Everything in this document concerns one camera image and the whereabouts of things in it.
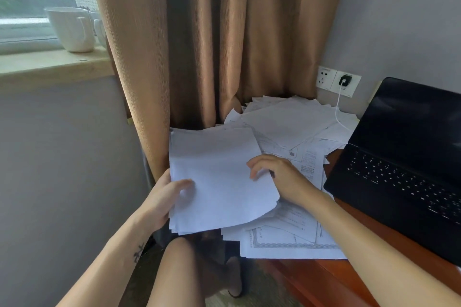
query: knee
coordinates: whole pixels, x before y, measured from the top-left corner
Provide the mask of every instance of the knee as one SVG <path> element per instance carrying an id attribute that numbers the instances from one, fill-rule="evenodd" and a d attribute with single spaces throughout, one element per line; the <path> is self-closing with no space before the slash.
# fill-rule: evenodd
<path id="1" fill-rule="evenodd" d="M 183 237 L 178 237 L 172 240 L 165 249 L 164 255 L 174 255 L 181 257 L 193 257 L 195 254 L 194 247 L 192 244 Z"/>

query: white mug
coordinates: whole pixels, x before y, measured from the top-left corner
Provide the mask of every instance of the white mug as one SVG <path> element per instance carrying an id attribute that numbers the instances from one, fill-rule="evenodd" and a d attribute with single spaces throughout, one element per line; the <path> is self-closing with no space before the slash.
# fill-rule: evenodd
<path id="1" fill-rule="evenodd" d="M 87 10 L 78 7 L 46 7 L 45 12 L 56 36 L 67 51 L 93 51 L 95 36 Z"/>
<path id="2" fill-rule="evenodd" d="M 101 14 L 99 11 L 90 11 L 89 17 L 93 21 L 93 26 L 95 27 L 96 36 L 98 37 L 99 44 L 107 48 L 106 44 L 106 31 L 104 30 L 104 25 L 102 24 Z"/>

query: white charging cable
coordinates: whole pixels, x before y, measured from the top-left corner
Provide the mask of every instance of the white charging cable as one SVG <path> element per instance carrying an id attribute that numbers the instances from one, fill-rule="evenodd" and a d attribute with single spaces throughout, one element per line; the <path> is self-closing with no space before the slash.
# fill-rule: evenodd
<path id="1" fill-rule="evenodd" d="M 336 118 L 336 121 L 338 122 L 338 124 L 340 124 L 344 129 L 347 129 L 350 131 L 350 129 L 346 126 L 344 126 L 343 124 L 341 124 L 341 122 L 338 120 L 338 109 L 339 109 L 339 98 L 341 97 L 341 90 L 344 90 L 343 87 L 342 87 L 342 83 L 343 81 L 346 81 L 346 78 L 342 79 L 340 82 L 339 82 L 339 93 L 338 93 L 338 102 L 336 102 L 336 108 L 335 108 L 335 118 Z"/>

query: person's right arm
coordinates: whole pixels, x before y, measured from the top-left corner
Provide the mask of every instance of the person's right arm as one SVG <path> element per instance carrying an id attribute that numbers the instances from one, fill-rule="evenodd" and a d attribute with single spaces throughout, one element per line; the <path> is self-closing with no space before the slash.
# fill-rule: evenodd
<path id="1" fill-rule="evenodd" d="M 380 306 L 461 306 L 461 296 L 349 215 L 288 160 L 263 154 L 247 165 L 250 178 L 262 169 L 273 171 L 280 196 L 302 206 L 322 224 Z"/>

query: leg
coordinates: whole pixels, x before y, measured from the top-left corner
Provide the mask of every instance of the leg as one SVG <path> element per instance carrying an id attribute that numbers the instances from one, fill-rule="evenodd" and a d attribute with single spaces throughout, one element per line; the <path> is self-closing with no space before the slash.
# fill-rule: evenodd
<path id="1" fill-rule="evenodd" d="M 205 298 L 222 289 L 238 295 L 242 289 L 236 258 L 226 265 L 201 257 L 184 238 L 165 249 L 147 307 L 199 307 Z"/>

